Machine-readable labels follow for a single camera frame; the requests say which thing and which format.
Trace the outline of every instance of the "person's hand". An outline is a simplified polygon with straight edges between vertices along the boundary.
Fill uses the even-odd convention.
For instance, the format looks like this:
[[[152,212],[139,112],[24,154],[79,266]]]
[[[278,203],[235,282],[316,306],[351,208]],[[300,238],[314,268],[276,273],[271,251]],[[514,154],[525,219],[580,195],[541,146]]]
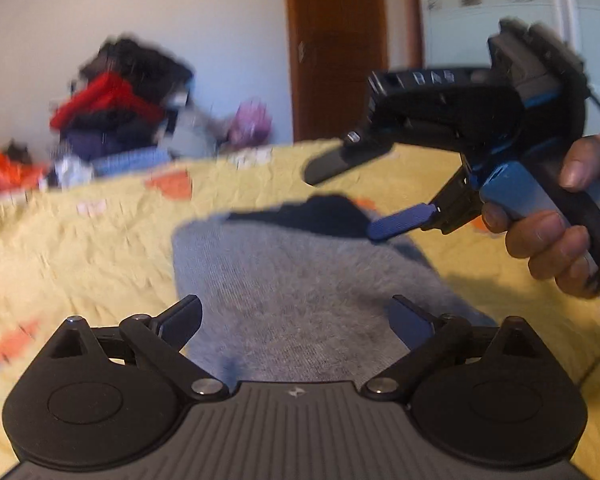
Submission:
[[[567,154],[560,185],[569,191],[587,189],[600,178],[600,134],[577,140]],[[583,226],[566,228],[557,212],[542,211],[512,223],[496,205],[485,204],[482,219],[494,233],[507,231],[507,251],[514,258],[529,258],[536,280],[555,278],[560,290],[580,298],[594,296],[587,279],[589,233]]]

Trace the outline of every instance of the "pink object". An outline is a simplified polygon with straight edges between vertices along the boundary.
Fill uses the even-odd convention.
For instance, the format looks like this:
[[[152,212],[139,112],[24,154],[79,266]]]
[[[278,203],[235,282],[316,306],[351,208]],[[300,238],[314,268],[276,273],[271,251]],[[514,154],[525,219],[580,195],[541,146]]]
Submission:
[[[229,144],[236,150],[266,144],[271,134],[271,123],[265,104],[257,100],[244,102],[229,127]]]

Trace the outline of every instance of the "wooden door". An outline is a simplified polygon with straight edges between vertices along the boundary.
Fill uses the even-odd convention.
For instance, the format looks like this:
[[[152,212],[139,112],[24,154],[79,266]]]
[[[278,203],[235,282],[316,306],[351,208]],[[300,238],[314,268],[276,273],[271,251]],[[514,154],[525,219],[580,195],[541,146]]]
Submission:
[[[386,68],[384,0],[288,0],[294,139],[342,136]]]

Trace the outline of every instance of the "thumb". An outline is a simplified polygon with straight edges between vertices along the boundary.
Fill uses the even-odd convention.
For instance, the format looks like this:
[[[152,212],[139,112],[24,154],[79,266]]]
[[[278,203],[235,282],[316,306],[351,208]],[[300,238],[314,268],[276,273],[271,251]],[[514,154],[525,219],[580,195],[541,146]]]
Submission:
[[[564,159],[560,185],[569,191],[582,191],[599,177],[600,134],[576,140]]]

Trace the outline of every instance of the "bed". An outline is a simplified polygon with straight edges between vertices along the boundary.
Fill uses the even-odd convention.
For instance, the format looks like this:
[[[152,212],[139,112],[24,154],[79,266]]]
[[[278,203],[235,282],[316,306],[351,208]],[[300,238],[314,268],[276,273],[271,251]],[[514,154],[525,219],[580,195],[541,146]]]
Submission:
[[[188,220],[254,210],[315,193],[341,192],[385,214],[428,201],[458,156],[398,147],[319,189],[301,168],[329,142],[260,151],[232,160],[175,162],[151,173],[0,202],[0,412],[18,377],[64,318],[110,326],[138,312],[156,315],[178,298],[171,233]],[[577,380],[600,355],[600,301],[534,282],[504,238],[479,221],[444,237],[414,232],[440,274],[475,307],[501,321],[525,317]],[[587,380],[589,423],[573,461],[600,480],[600,366]],[[15,462],[0,420],[0,475]]]

